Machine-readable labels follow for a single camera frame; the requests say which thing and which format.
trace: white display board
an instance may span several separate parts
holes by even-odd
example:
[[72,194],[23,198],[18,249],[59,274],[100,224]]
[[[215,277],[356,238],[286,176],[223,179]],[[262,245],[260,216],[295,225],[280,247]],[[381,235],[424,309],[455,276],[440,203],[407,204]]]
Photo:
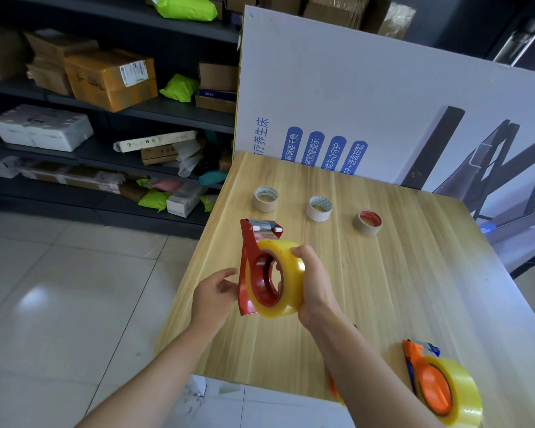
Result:
[[512,269],[535,254],[506,247],[535,232],[533,144],[533,71],[246,7],[235,150],[481,204]]

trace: wooden tabletop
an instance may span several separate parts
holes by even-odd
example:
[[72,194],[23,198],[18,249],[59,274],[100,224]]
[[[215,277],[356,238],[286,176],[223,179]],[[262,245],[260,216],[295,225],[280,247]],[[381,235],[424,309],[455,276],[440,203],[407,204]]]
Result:
[[[259,186],[279,191],[274,212],[251,203]],[[334,210],[310,221],[311,196]],[[353,228],[357,211],[383,220],[374,237]],[[239,153],[178,289],[156,350],[188,324],[200,280],[239,267],[241,218],[275,220],[282,238],[314,247],[349,319],[410,387],[400,341],[440,347],[473,376],[485,427],[535,427],[535,315],[465,206],[453,198],[275,158]],[[333,399],[314,340],[297,316],[241,317],[234,308],[195,374]]]

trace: hand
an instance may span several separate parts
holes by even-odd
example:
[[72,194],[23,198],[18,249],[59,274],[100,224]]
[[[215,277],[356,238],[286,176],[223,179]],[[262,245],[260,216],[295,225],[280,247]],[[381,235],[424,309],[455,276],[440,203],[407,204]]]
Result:
[[305,264],[303,277],[305,302],[297,312],[297,317],[303,327],[310,331],[314,320],[328,313],[342,317],[343,313],[333,294],[327,270],[313,248],[309,245],[301,245],[290,251],[295,257],[302,259]]
[[230,313],[238,297],[238,285],[226,280],[236,273],[235,267],[220,270],[200,281],[192,297],[190,328],[214,337]]

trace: person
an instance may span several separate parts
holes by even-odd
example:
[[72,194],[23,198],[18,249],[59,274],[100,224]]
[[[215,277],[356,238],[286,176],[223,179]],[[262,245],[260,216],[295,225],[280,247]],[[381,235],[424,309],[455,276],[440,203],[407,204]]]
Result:
[[[302,245],[292,248],[292,254],[305,264],[305,302],[297,316],[323,354],[355,425],[441,427],[342,313],[313,248]],[[200,355],[228,318],[237,285],[226,278],[235,273],[235,268],[224,269],[200,282],[194,290],[188,327],[76,428],[161,427]]]

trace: white tape roll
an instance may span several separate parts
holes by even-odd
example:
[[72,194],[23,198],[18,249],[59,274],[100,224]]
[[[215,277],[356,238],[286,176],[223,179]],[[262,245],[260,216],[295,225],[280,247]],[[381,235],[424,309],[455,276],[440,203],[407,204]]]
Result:
[[382,228],[382,219],[372,210],[361,210],[355,216],[353,224],[359,233],[374,236]]
[[311,197],[305,213],[315,222],[326,221],[333,211],[333,204],[325,197]]
[[260,212],[273,212],[277,208],[277,199],[279,193],[269,186],[262,186],[257,188],[254,193],[253,203],[254,207]]

